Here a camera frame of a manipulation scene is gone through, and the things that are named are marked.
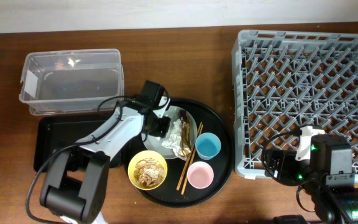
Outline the wooden chopstick left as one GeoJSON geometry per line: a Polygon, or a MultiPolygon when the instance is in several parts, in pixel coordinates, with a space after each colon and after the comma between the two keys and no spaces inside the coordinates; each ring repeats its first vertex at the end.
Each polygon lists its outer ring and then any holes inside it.
{"type": "Polygon", "coordinates": [[[188,166],[193,162],[195,156],[195,144],[191,148],[190,155],[187,156],[185,165],[183,167],[183,170],[181,172],[180,179],[178,181],[178,185],[176,187],[176,190],[181,190],[181,194],[183,195],[186,189],[186,171],[188,169],[188,166]]]}

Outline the light blue plastic cup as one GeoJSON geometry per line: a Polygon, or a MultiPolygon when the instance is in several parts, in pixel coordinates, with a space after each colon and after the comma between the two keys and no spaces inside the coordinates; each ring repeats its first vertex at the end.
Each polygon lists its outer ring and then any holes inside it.
{"type": "Polygon", "coordinates": [[[221,141],[213,133],[200,134],[195,142],[196,152],[203,160],[210,160],[219,154],[221,150],[221,141]]]}

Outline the white tissue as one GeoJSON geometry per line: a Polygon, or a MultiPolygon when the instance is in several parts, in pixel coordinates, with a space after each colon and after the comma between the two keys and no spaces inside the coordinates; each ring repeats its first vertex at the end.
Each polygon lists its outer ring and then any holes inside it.
{"type": "Polygon", "coordinates": [[[185,154],[183,152],[182,136],[181,136],[181,132],[183,128],[184,128],[184,124],[182,118],[179,118],[176,121],[174,121],[171,133],[168,139],[162,142],[162,146],[167,149],[170,149],[174,153],[175,157],[185,160],[185,154]]]}

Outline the black rectangular tray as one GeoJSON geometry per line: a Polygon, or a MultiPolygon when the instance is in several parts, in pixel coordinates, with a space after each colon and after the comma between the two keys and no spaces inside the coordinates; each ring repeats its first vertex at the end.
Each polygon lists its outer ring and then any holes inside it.
{"type": "Polygon", "coordinates": [[[55,151],[83,138],[107,120],[98,114],[51,116],[39,121],[33,168],[37,172],[55,151]]]}

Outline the grey round plate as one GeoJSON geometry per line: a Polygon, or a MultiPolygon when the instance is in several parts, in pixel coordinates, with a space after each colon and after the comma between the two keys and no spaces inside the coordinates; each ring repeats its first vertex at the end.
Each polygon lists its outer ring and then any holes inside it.
{"type": "MultiPolygon", "coordinates": [[[[173,122],[180,118],[179,112],[181,110],[184,110],[184,109],[181,107],[178,107],[178,106],[170,106],[169,109],[164,112],[163,115],[168,116],[171,119],[168,133],[166,134],[166,136],[164,138],[155,137],[155,136],[146,136],[145,134],[141,134],[144,145],[148,150],[158,152],[165,159],[179,159],[174,156],[174,153],[170,149],[163,147],[162,142],[164,140],[168,139],[168,137],[171,133],[171,130],[173,128],[173,122]]],[[[189,140],[190,140],[190,146],[192,147],[194,145],[196,137],[197,137],[198,128],[197,128],[195,119],[192,117],[192,115],[188,111],[186,111],[186,112],[187,112],[187,117],[188,117],[189,124],[190,124],[189,140]]]]}

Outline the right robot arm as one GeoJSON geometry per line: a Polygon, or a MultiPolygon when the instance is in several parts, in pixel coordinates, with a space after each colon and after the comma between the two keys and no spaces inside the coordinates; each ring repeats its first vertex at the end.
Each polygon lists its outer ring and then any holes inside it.
{"type": "Polygon", "coordinates": [[[293,151],[262,149],[265,175],[279,184],[304,190],[323,223],[358,223],[358,188],[352,172],[352,149],[346,138],[330,134],[311,137],[310,158],[293,151]]]}

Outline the clear plastic waste bin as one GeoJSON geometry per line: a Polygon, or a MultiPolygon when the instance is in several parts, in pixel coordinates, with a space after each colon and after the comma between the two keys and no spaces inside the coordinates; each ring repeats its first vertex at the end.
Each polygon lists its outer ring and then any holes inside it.
{"type": "Polygon", "coordinates": [[[37,115],[94,112],[103,100],[124,94],[117,49],[33,52],[26,56],[19,100],[37,115]]]}

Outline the wooden chopstick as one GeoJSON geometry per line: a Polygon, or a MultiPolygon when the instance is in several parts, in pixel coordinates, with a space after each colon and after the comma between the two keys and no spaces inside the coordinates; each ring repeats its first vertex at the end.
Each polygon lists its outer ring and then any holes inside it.
{"type": "Polygon", "coordinates": [[[183,167],[183,170],[181,172],[180,179],[178,181],[178,185],[176,187],[176,190],[181,190],[181,194],[183,195],[186,189],[186,171],[188,169],[188,166],[193,162],[195,156],[195,144],[191,148],[190,155],[187,156],[185,165],[183,167]]]}
{"type": "Polygon", "coordinates": [[[187,158],[185,166],[182,170],[182,174],[180,177],[181,183],[177,187],[177,190],[179,190],[179,187],[181,187],[181,195],[185,194],[186,186],[188,183],[188,170],[194,161],[195,154],[196,154],[196,144],[194,144],[194,146],[192,148],[192,152],[191,152],[190,156],[187,158]]]}

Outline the gold brown snack wrapper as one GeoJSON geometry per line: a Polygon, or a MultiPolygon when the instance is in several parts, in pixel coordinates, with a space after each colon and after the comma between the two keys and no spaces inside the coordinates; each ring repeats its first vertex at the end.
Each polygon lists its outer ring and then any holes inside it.
{"type": "Polygon", "coordinates": [[[181,119],[181,141],[180,141],[180,155],[183,157],[187,157],[191,152],[190,146],[190,124],[187,117],[187,112],[185,110],[181,110],[179,112],[181,119]]]}

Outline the pink plastic cup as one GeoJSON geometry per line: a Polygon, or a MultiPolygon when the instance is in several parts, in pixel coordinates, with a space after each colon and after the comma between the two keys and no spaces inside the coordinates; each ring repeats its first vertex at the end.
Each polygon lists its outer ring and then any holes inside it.
{"type": "Polygon", "coordinates": [[[194,162],[188,168],[187,180],[196,189],[205,189],[211,185],[214,171],[206,162],[194,162]]]}

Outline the wooden chopstick right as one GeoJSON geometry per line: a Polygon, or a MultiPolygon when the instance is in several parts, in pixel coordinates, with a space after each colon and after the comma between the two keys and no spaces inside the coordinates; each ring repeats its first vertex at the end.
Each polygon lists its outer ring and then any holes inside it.
{"type": "Polygon", "coordinates": [[[180,177],[181,183],[177,187],[177,190],[179,190],[179,187],[181,187],[181,195],[185,194],[186,186],[188,183],[188,170],[194,161],[195,154],[196,154],[196,144],[194,144],[194,146],[192,148],[192,152],[191,152],[190,156],[187,158],[185,166],[182,170],[182,174],[180,177]]]}

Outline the food scraps in bowl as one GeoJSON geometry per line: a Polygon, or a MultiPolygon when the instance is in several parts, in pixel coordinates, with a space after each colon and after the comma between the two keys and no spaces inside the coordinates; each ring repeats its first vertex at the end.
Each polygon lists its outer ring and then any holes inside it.
{"type": "Polygon", "coordinates": [[[145,158],[135,165],[134,177],[145,188],[160,184],[165,177],[165,168],[158,160],[145,158]]]}

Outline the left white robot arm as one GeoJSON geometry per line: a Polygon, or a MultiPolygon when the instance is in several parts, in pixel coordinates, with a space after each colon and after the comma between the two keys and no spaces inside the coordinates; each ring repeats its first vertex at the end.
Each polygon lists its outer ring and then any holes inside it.
{"type": "Polygon", "coordinates": [[[101,209],[106,198],[109,166],[121,149],[140,133],[163,137],[169,127],[164,115],[170,100],[123,100],[95,131],[54,152],[41,166],[47,172],[39,202],[63,223],[104,223],[101,209]],[[67,174],[72,156],[83,153],[85,178],[67,174]]]}

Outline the round black serving tray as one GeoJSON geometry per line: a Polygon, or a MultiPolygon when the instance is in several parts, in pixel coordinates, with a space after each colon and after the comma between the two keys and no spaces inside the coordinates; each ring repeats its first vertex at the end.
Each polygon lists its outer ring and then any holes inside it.
{"type": "Polygon", "coordinates": [[[196,125],[202,123],[203,133],[213,133],[220,139],[221,150],[219,154],[206,161],[213,169],[214,179],[205,189],[196,189],[187,184],[185,193],[181,194],[176,187],[185,161],[182,159],[167,159],[168,172],[164,182],[156,189],[139,189],[138,192],[145,198],[167,207],[190,207],[210,199],[225,185],[234,167],[234,140],[228,125],[209,106],[184,98],[175,98],[170,104],[189,112],[196,121],[196,125]]]}

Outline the grey dishwasher rack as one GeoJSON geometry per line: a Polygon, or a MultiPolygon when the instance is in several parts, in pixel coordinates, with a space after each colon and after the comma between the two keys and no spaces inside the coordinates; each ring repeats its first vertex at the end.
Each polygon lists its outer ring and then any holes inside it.
{"type": "Polygon", "coordinates": [[[237,175],[263,178],[265,142],[313,124],[347,138],[358,182],[358,34],[242,30],[231,55],[237,175]]]}

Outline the yellow bowl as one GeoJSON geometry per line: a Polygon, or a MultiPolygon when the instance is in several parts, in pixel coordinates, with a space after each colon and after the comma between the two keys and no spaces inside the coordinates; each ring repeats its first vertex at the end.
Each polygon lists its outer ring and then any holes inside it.
{"type": "Polygon", "coordinates": [[[127,168],[127,174],[128,174],[128,177],[131,181],[131,183],[138,189],[141,189],[141,190],[153,190],[153,189],[156,189],[157,187],[159,187],[163,182],[164,180],[166,179],[167,177],[167,173],[168,173],[168,167],[167,167],[167,162],[166,160],[163,158],[163,156],[161,156],[159,153],[155,152],[155,151],[141,151],[139,153],[137,153],[131,160],[130,160],[130,163],[128,165],[128,168],[127,168]],[[153,158],[155,160],[158,160],[159,163],[161,163],[161,165],[165,168],[165,177],[163,178],[162,182],[158,185],[156,185],[155,187],[152,187],[152,188],[145,188],[143,186],[141,186],[137,179],[134,177],[134,171],[135,171],[135,165],[141,161],[142,159],[145,159],[145,158],[153,158]]]}

